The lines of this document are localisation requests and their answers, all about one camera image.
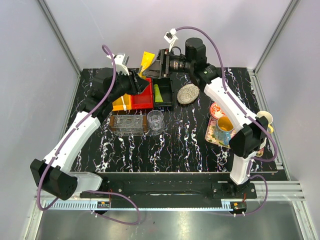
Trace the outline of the yellow toothpaste tube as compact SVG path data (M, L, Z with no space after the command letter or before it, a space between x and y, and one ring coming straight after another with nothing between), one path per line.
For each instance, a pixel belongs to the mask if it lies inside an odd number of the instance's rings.
M146 79L146 77L143 75L143 72L151 65L154 58L155 58L154 53L150 53L147 51L143 52L140 68L138 71L139 77L141 77L142 79Z

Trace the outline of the green toothpaste tube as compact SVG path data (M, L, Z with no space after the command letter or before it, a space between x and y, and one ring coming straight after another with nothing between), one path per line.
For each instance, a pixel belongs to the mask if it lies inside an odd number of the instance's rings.
M163 103L164 102L158 84L154 85L154 101L156 103Z

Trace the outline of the clear plastic cup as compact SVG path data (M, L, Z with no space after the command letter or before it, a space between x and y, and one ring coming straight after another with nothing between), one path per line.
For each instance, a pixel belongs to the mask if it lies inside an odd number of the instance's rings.
M153 131L158 131L162 127L163 113L159 110L152 110L147 114L147 121Z

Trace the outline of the clear acrylic toothbrush holder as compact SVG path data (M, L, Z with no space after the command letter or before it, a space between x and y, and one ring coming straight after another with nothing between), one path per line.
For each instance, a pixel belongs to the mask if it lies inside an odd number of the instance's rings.
M109 128L117 134L143 134L148 131L146 115L112 115Z

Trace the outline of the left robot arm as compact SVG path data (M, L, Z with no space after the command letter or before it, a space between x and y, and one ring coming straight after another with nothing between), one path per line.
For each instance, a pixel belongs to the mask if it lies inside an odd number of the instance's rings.
M113 102L125 94L139 95L149 86L135 70L128 72L128 75L116 73L111 68L97 71L91 89L65 135L42 160L34 159L30 164L39 191L64 201L74 193L85 191L91 191L98 198L107 195L108 185L99 174L72 174L71 167L87 140L112 112Z

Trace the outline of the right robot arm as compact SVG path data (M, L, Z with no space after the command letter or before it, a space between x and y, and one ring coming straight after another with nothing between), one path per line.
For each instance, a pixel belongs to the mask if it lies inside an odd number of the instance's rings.
M184 54L175 55L171 48L160 49L142 75L164 79L174 72L187 73L191 82L215 101L232 123L235 135L229 146L234 158L228 182L222 191L233 198L241 197L250 189L252 158L264 147L269 125L267 118L258 117L237 98L222 79L222 73L207 62L206 46L200 38L187 39Z

